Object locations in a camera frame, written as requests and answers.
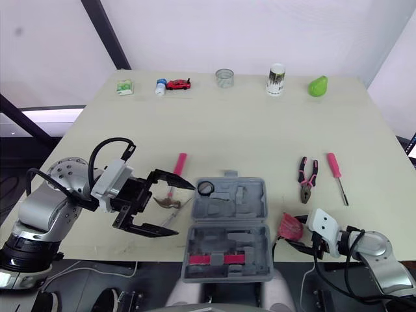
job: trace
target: open tool case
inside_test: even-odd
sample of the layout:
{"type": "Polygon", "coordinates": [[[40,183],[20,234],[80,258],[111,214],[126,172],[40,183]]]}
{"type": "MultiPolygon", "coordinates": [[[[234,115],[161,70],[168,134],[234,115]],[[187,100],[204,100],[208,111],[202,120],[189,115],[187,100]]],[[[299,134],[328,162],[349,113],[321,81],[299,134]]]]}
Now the open tool case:
{"type": "Polygon", "coordinates": [[[211,186],[196,192],[182,280],[187,283],[270,281],[273,261],[267,217],[265,182],[256,177],[198,180],[211,186]]]}

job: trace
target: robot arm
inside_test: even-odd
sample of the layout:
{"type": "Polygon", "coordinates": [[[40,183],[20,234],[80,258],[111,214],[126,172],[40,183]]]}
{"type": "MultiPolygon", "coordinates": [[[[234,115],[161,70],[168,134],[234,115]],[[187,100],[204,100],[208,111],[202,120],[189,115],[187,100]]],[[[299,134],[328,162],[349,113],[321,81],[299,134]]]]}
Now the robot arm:
{"type": "Polygon", "coordinates": [[[29,191],[12,233],[0,250],[0,289],[40,287],[52,268],[52,261],[62,259],[63,255],[58,253],[60,242],[82,209],[118,213],[112,226],[134,234],[146,237],[178,234],[147,223],[136,226],[134,216],[143,212],[152,195],[149,189],[158,180],[182,189],[193,190],[194,187],[178,175],[158,169],[147,179],[133,177],[133,169],[125,164],[124,156],[125,153],[122,159],[112,161],[104,170],[94,169],[96,182],[92,190],[85,160],[68,157],[51,166],[46,173],[48,181],[34,192],[29,191]],[[57,189],[54,181],[71,196],[57,189]]]}
{"type": "MultiPolygon", "coordinates": [[[[305,216],[297,218],[301,221],[305,220],[305,216]]],[[[288,241],[288,243],[301,252],[311,255],[315,253],[321,259],[323,252],[328,252],[333,257],[348,255],[361,233],[359,229],[350,226],[343,231],[337,221],[322,209],[315,209],[307,216],[305,222],[307,228],[313,232],[313,237],[319,238],[320,242],[315,244],[318,250],[299,242],[288,241]]],[[[352,257],[364,262],[370,269],[382,294],[399,297],[416,296],[415,279],[396,260],[391,242],[383,234],[375,231],[365,232],[352,250],[352,257]]]]}

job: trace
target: pink screwdriver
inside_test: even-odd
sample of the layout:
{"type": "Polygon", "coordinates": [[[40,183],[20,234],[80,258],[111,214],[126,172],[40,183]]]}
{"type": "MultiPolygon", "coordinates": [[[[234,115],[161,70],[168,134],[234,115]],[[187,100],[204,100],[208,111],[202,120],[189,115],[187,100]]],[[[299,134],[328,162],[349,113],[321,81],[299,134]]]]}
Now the pink screwdriver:
{"type": "Polygon", "coordinates": [[[346,198],[344,188],[343,188],[343,185],[341,183],[341,179],[340,179],[341,172],[339,171],[339,166],[338,166],[337,159],[335,158],[335,154],[334,153],[328,153],[328,154],[326,154],[326,158],[328,160],[328,164],[330,164],[330,168],[332,170],[333,177],[338,178],[339,186],[341,187],[341,191],[343,192],[344,205],[349,206],[348,199],[346,198]]]}

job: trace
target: table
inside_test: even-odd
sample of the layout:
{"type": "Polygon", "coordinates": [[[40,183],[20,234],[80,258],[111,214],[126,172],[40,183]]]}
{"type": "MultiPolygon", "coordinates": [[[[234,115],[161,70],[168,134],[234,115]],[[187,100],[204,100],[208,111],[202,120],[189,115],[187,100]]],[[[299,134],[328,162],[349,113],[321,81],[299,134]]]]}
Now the table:
{"type": "MultiPolygon", "coordinates": [[[[42,170],[64,157],[88,160],[102,140],[125,136],[138,146],[128,162],[136,177],[147,177],[155,168],[172,171],[181,152],[189,155],[183,177],[191,183],[199,177],[222,176],[224,170],[262,177],[271,235],[276,233],[282,212],[305,215],[320,207],[343,227],[382,232],[393,243],[397,259],[415,260],[416,248],[411,246],[416,171],[357,79],[329,77],[328,91],[320,98],[307,93],[307,84],[313,79],[288,76],[284,94],[274,98],[265,92],[265,76],[236,75],[233,88],[221,89],[213,73],[117,71],[86,106],[42,170]],[[190,77],[192,88],[157,97],[155,83],[163,77],[190,77]],[[133,80],[133,95],[116,94],[116,82],[122,79],[133,80]],[[337,155],[349,207],[343,205],[326,162],[327,152],[337,155]],[[319,160],[317,185],[307,205],[300,202],[297,181],[303,156],[309,159],[307,175],[311,159],[319,160]]],[[[96,166],[103,168],[124,148],[122,143],[104,147],[96,166]]],[[[41,182],[35,178],[33,188],[41,182]]],[[[167,189],[164,183],[152,188],[154,195],[162,198],[167,189]]],[[[189,190],[175,192],[183,201],[191,196],[189,190]]],[[[17,218],[16,207],[1,227],[2,244],[17,218]]],[[[72,259],[182,261],[192,224],[190,211],[190,205],[185,207],[171,224],[179,235],[149,239],[111,227],[115,214],[85,210],[60,250],[72,259]]],[[[160,224],[170,213],[151,201],[135,223],[160,224]]],[[[324,260],[336,261],[328,255],[324,260]]],[[[312,258],[279,241],[275,261],[312,258]]]]}

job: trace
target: green pear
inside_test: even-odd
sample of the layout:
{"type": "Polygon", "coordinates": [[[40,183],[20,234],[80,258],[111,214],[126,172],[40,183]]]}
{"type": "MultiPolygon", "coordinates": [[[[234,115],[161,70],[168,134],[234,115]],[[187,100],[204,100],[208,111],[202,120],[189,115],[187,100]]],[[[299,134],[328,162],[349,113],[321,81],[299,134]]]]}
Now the green pear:
{"type": "Polygon", "coordinates": [[[309,84],[308,92],[311,96],[323,96],[328,85],[328,78],[320,76],[309,84]]]}

